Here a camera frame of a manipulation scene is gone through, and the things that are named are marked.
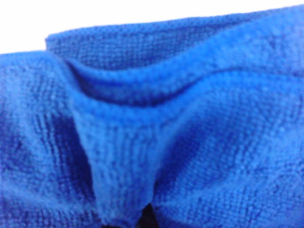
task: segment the blue towel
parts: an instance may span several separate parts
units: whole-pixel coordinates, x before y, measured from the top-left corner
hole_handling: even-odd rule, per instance
[[[2,54],[2,228],[304,227],[304,5],[80,28]]]

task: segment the white background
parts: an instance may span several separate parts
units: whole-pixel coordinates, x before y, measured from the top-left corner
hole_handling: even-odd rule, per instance
[[[0,0],[0,53],[45,49],[51,33],[96,25],[252,12],[304,0]]]

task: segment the blue fabric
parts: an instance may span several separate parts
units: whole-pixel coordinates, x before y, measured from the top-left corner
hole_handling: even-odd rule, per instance
[[[304,5],[80,28],[1,61],[1,227],[304,227]]]

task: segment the towel layer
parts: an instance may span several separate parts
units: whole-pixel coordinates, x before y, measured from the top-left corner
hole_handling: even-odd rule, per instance
[[[1,55],[4,227],[304,225],[304,6],[46,42]]]

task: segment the folded cloth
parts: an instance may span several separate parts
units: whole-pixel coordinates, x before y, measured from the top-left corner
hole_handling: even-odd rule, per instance
[[[46,44],[0,56],[1,227],[304,227],[304,5]]]

